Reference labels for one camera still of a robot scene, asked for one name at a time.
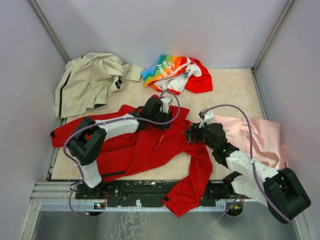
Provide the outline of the red jacket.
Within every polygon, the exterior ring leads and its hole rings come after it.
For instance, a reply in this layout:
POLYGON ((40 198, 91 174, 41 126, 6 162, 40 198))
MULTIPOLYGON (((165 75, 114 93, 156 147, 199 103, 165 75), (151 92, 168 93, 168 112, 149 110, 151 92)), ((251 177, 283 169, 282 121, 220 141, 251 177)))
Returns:
POLYGON ((207 147, 203 143, 188 143, 184 135, 191 125, 186 119, 189 109, 172 106, 170 110, 177 119, 167 130, 149 127, 107 140, 97 158, 97 168, 102 181, 108 183, 161 167, 185 152, 190 155, 188 175, 162 199, 172 213, 181 217, 200 204, 213 164, 207 147))

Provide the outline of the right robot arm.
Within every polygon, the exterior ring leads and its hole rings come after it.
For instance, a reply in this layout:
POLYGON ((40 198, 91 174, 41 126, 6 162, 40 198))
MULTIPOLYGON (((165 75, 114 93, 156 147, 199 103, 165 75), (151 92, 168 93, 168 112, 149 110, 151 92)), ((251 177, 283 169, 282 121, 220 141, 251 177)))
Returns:
POLYGON ((276 169, 250 159, 228 142, 220 123, 192 123, 184 132, 189 143, 203 143, 215 161, 233 172, 223 179, 229 198, 243 195, 268 208, 280 223, 287 224, 311 206, 311 200, 290 168, 276 169))

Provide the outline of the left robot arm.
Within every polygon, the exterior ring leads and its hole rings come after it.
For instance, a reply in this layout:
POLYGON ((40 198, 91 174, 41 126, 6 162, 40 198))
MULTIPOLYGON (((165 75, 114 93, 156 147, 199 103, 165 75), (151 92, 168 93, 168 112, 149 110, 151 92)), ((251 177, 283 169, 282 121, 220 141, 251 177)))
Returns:
POLYGON ((130 113, 111 119, 82 119, 75 131, 63 144, 63 153, 74 161, 80 172, 80 181, 86 185, 86 192, 97 199, 103 195, 102 175, 98 169, 98 156, 103 144, 114 137, 133 134, 148 126, 167 129, 171 126, 171 97, 150 97, 144 106, 130 113))

